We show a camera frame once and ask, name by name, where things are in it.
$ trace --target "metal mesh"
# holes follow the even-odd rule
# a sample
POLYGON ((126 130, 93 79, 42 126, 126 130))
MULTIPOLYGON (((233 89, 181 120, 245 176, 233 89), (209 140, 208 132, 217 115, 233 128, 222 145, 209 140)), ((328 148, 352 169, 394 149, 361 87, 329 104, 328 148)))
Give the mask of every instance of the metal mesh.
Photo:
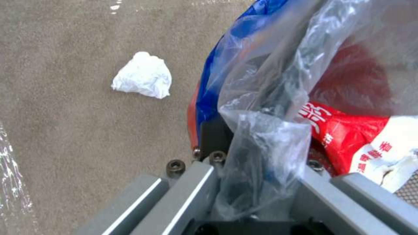
POLYGON ((407 203, 418 207, 418 171, 395 194, 407 203))

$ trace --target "gray pavement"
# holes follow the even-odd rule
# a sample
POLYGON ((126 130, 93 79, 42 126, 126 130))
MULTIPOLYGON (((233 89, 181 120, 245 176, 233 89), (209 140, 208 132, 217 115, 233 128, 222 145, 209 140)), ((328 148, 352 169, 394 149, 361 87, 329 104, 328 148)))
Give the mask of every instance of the gray pavement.
POLYGON ((69 234, 139 173, 190 159, 186 108, 204 60, 250 3, 0 1, 0 121, 41 233, 69 234), (165 60, 171 96, 111 90, 137 51, 165 60))

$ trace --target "red bag with white text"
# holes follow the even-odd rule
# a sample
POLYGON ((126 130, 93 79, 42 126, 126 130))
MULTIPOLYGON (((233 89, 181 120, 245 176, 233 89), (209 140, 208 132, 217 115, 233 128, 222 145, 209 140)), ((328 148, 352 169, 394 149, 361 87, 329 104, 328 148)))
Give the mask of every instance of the red bag with white text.
POLYGON ((337 174, 359 172, 395 192, 418 170, 418 116, 348 115, 317 102, 299 115, 311 123, 337 174))

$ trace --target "crumpled white paper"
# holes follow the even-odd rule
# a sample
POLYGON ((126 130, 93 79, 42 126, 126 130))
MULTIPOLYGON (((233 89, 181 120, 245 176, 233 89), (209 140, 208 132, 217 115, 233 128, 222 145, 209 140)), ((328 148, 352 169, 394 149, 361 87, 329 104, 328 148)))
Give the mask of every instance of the crumpled white paper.
POLYGON ((170 86, 171 74, 164 60, 144 51, 137 52, 119 70, 112 83, 114 90, 137 92, 158 99, 170 95, 170 86))

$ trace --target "gray metal frame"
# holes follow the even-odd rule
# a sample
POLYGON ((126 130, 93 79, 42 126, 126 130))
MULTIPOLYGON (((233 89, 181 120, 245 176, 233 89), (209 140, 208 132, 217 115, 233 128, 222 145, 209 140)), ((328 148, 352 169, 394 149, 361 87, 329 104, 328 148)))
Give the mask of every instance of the gray metal frame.
POLYGON ((399 234, 418 234, 418 210, 364 176, 348 174, 331 183, 399 234))
POLYGON ((140 175, 76 234, 129 234, 167 190, 168 183, 161 178, 140 175))
POLYGON ((215 199, 217 185, 214 168, 194 162, 131 234, 181 234, 191 219, 207 214, 215 199))
POLYGON ((291 216, 322 221, 334 234, 397 234, 390 227, 307 167, 291 216))

